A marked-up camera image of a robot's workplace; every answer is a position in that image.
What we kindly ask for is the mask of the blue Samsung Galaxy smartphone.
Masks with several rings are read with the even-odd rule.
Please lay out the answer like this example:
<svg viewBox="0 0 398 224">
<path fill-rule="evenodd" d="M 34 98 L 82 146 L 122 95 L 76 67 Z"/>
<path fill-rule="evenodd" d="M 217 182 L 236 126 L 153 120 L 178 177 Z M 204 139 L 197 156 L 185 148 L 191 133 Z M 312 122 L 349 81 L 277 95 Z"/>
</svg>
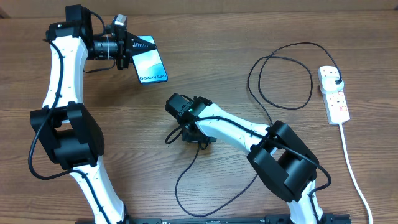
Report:
<svg viewBox="0 0 398 224">
<path fill-rule="evenodd" d="M 166 69 L 157 49 L 132 56 L 132 62 L 141 84 L 162 83 L 168 81 Z"/>
</svg>

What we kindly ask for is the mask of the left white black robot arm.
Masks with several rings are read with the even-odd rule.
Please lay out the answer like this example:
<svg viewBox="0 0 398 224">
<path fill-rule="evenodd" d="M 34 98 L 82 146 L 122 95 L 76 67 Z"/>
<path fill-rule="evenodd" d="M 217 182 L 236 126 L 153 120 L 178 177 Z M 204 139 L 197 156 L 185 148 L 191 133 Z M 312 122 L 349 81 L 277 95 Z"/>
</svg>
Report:
<svg viewBox="0 0 398 224">
<path fill-rule="evenodd" d="M 30 113 L 35 132 L 29 149 L 31 174 L 44 180 L 33 165 L 34 149 L 41 143 L 48 158 L 62 168 L 49 180 L 72 176 L 94 214 L 93 223 L 134 223 L 117 196 L 104 167 L 103 132 L 83 103 L 83 76 L 87 60 L 112 60 L 128 68 L 133 56 L 157 46 L 127 31 L 127 17 L 118 14 L 94 34 L 95 13 L 80 4 L 65 8 L 66 20 L 49 25 L 44 42 L 50 46 L 52 66 L 47 95 L 41 109 Z"/>
</svg>

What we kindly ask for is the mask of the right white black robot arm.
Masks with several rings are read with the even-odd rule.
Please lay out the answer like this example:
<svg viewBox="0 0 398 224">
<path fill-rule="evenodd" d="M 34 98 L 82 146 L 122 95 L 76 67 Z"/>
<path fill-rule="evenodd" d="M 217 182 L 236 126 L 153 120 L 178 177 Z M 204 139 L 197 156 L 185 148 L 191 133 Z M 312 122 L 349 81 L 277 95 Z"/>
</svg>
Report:
<svg viewBox="0 0 398 224">
<path fill-rule="evenodd" d="M 287 202 L 292 223 L 321 223 L 323 211 L 315 195 L 320 169 L 314 153 L 285 123 L 256 124 L 223 111 L 203 97 L 174 93 L 165 104 L 179 126 L 174 133 L 206 149 L 217 140 L 239 148 L 263 184 Z"/>
</svg>

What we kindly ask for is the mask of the white USB charger plug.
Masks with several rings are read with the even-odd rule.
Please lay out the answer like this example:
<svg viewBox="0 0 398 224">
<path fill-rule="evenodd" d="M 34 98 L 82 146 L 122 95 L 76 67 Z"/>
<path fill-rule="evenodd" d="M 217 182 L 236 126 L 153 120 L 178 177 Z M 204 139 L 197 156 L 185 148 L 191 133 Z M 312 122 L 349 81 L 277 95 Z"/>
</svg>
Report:
<svg viewBox="0 0 398 224">
<path fill-rule="evenodd" d="M 341 91 L 344 88 L 344 81 L 337 83 L 334 78 L 322 78 L 320 81 L 320 91 L 323 94 L 331 94 Z"/>
</svg>

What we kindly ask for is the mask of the white power extension strip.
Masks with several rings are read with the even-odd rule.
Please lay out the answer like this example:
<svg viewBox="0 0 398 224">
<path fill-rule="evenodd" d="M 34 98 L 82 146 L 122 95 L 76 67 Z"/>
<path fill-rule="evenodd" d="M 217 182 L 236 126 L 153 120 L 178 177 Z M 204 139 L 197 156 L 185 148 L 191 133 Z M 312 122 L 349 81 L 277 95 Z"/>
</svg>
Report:
<svg viewBox="0 0 398 224">
<path fill-rule="evenodd" d="M 322 66 L 318 69 L 319 86 L 322 78 L 334 78 L 335 81 L 338 81 L 340 79 L 340 73 L 336 67 Z M 350 120 L 343 89 L 331 94 L 322 95 L 329 124 L 339 125 Z"/>
</svg>

